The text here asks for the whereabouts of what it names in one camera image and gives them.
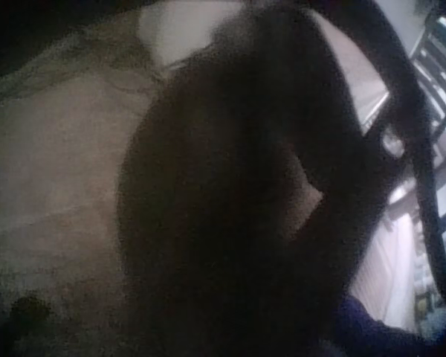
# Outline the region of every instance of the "blue fabric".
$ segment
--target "blue fabric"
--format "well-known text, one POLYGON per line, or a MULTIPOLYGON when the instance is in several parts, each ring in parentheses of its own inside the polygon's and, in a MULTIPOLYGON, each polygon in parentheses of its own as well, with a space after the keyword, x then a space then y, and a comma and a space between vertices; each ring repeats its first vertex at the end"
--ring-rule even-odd
POLYGON ((332 337, 349 357, 424 356, 430 350, 423 338, 373 320, 362 303, 349 295, 336 312, 332 337))

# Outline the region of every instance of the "dark fabric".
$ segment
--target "dark fabric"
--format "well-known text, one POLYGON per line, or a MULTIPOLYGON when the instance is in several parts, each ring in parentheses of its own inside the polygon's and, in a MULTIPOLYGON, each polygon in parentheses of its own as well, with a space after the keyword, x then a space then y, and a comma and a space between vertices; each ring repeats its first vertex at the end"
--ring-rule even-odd
POLYGON ((343 299, 333 325, 333 342, 349 357, 425 356, 430 347, 423 338, 373 320, 352 296, 343 299))

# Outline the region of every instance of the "white wall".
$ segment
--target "white wall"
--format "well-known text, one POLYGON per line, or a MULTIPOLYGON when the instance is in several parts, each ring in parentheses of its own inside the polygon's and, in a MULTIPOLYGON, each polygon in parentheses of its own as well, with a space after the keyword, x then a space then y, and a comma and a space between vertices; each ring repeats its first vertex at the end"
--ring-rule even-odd
POLYGON ((400 36, 407 52, 415 47, 424 28, 427 11, 415 14, 416 0, 376 0, 400 36))

